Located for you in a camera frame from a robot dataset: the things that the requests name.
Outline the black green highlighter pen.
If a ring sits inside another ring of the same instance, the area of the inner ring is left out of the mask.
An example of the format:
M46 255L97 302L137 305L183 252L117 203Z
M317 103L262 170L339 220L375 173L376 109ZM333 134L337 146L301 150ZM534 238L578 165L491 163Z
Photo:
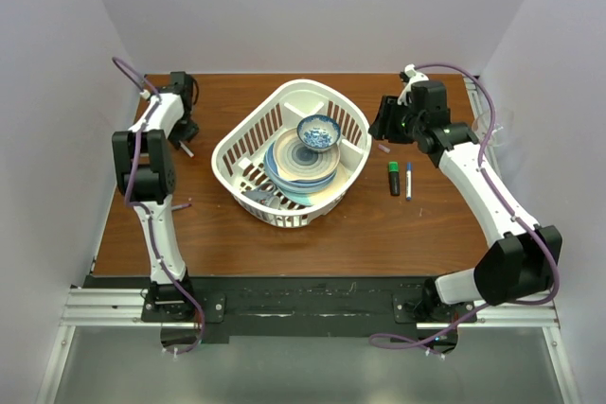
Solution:
M388 171L389 191L391 196L398 197L401 194L400 169L398 172Z

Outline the white blue marker pen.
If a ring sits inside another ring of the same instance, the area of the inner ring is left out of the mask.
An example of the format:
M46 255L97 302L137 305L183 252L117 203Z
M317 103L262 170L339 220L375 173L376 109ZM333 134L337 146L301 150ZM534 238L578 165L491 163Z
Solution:
M412 172L405 171L405 198L412 201Z

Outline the purple pen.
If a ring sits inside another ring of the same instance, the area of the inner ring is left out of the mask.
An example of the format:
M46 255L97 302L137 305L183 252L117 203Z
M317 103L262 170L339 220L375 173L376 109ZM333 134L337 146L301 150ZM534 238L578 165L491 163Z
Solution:
M171 211L183 210L186 208L190 208L190 206L191 206L191 203L182 203L182 204L173 205L171 207Z

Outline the white red marker pen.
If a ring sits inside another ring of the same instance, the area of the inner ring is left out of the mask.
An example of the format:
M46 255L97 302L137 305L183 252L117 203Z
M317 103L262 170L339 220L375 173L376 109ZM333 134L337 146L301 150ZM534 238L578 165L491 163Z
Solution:
M189 158L194 158L195 155L193 153L193 151L184 143L184 142L179 142L180 148L186 153L186 155Z

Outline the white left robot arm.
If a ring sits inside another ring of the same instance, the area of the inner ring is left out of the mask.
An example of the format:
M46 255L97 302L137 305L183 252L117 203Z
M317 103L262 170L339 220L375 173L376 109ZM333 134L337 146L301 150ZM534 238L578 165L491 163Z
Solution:
M116 186L138 216L151 263L145 309L175 321L200 321L187 266L172 217L176 171L170 147L198 133L192 108L199 86L185 72L172 72L159 91L142 91L148 107L126 131L112 136Z

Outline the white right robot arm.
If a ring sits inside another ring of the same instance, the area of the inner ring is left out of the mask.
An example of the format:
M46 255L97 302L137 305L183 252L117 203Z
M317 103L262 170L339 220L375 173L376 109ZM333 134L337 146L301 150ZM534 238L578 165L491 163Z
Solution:
M376 140L417 145L459 191L488 243L474 268L427 284L421 308L428 319L444 321L455 304L471 300L528 305L535 293L558 291L560 232L542 226L515 201L484 160L471 127L452 122L442 82L413 82L400 97L383 97L368 132Z

